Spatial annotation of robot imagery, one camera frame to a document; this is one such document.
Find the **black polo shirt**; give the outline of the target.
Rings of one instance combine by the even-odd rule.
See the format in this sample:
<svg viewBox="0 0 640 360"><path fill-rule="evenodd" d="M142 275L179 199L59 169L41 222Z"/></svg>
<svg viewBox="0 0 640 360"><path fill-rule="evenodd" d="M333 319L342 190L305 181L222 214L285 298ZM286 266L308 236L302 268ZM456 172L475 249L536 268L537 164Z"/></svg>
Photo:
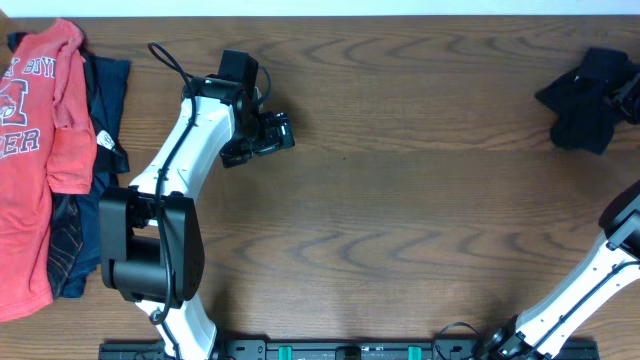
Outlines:
<svg viewBox="0 0 640 360"><path fill-rule="evenodd" d="M588 49L579 66L535 94L557 115L550 130L551 142L567 150L604 153L615 127L627 122L606 103L606 97L636 73L639 74L639 65L627 53Z"/></svg>

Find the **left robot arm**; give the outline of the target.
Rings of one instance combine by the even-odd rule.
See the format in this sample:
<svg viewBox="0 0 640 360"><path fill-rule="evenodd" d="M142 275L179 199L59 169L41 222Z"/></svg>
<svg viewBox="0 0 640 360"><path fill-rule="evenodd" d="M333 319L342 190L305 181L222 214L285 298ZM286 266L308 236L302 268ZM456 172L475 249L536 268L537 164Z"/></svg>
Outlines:
<svg viewBox="0 0 640 360"><path fill-rule="evenodd" d="M111 186L99 203L101 274L147 316L155 343L104 343L102 359L223 359L224 345L198 289L205 251L196 202L216 161L225 168L294 146L284 113L262 109L256 86L265 67L246 52L224 51L207 76L184 71L159 43L151 54L184 82L178 119L166 141L128 186Z"/></svg>

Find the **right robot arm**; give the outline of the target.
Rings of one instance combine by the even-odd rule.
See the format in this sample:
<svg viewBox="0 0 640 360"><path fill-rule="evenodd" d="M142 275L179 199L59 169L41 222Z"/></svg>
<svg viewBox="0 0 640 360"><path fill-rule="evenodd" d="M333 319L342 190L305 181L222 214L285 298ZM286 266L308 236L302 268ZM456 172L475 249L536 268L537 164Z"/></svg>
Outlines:
<svg viewBox="0 0 640 360"><path fill-rule="evenodd" d="M554 111L555 145L603 153L622 121L639 121L639 70L576 68L537 99ZM532 308L478 348L480 359L554 359L569 336L605 302L639 278L639 186L620 193L599 218L586 257Z"/></svg>

